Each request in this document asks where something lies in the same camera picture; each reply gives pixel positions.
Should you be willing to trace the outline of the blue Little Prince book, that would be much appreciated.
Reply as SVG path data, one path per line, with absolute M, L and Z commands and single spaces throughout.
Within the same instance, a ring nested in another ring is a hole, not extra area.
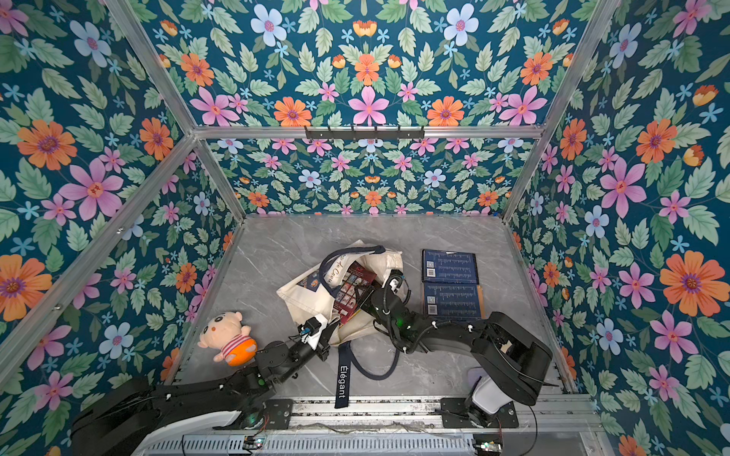
M 477 285 L 479 276 L 476 254 L 423 249 L 422 281 L 437 284 Z

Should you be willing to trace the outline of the brown black scroll cover book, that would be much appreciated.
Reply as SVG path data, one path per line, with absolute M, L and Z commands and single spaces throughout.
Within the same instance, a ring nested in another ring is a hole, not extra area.
M 476 295 L 478 298 L 479 318 L 485 319 L 487 317 L 487 311 L 485 306 L 483 287 L 481 285 L 476 285 Z

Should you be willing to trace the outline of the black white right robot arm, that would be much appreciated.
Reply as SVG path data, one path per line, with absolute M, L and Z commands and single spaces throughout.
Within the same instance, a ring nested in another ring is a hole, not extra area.
M 511 403 L 536 404 L 552 363 L 547 345 L 502 312 L 473 321 L 415 313 L 398 295 L 403 287 L 403 278 L 395 277 L 390 285 L 374 283 L 355 292 L 359 309 L 374 319 L 397 352 L 469 355 L 484 371 L 456 412 L 441 410 L 444 417 L 486 428 L 503 424 L 499 414 Z

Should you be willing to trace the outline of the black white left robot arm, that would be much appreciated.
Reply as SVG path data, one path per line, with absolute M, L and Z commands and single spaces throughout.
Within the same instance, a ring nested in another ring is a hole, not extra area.
M 131 455 L 179 429 L 227 428 L 261 412 L 276 387 L 295 377 L 314 357 L 327 358 L 340 326 L 322 315 L 298 329 L 294 343 L 269 343 L 254 360 L 220 379 L 184 385 L 151 385 L 133 378 L 86 408 L 71 428 L 74 455 Z

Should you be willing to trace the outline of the maroon grid cover book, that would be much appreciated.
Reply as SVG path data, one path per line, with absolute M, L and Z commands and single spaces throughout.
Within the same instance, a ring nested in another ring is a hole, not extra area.
M 333 305 L 333 311 L 340 319 L 341 326 L 348 323 L 359 311 L 360 302 L 372 288 L 376 274 L 354 262 L 343 279 Z

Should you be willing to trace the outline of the cream canvas tote bag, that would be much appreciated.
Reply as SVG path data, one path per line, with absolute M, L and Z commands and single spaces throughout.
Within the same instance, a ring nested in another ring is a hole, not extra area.
M 382 245 L 368 246 L 356 241 L 350 246 L 329 254 L 322 262 L 306 273 L 292 279 L 277 290 L 293 321 L 303 324 L 317 314 L 324 315 L 328 321 L 337 316 L 333 305 L 344 281 L 344 276 L 354 262 L 376 274 L 376 280 L 385 284 L 393 271 L 400 272 L 403 267 L 402 253 L 390 250 Z M 338 349 L 338 379 L 336 380 L 335 408 L 345 409 L 349 406 L 351 376 L 353 370 L 374 381 L 389 378 L 397 367 L 400 355 L 394 355 L 389 369 L 383 374 L 375 374 L 362 366 L 354 355 L 351 342 L 376 333 L 374 319 L 361 309 L 343 326 L 338 326 L 330 338 L 330 345 Z

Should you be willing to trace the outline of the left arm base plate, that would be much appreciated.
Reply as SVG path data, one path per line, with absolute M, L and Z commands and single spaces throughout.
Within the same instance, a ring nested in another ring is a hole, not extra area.
M 292 399 L 271 399 L 262 406 L 247 412 L 243 416 L 243 428 L 250 431 L 273 429 L 283 431 L 289 429 L 293 415 L 294 401 Z

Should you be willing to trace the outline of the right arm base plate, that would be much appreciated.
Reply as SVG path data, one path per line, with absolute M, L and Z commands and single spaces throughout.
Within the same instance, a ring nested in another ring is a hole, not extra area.
M 488 414 L 477 406 L 467 406 L 463 397 L 441 398 L 436 412 L 445 429 L 517 429 L 519 421 L 513 402 Z

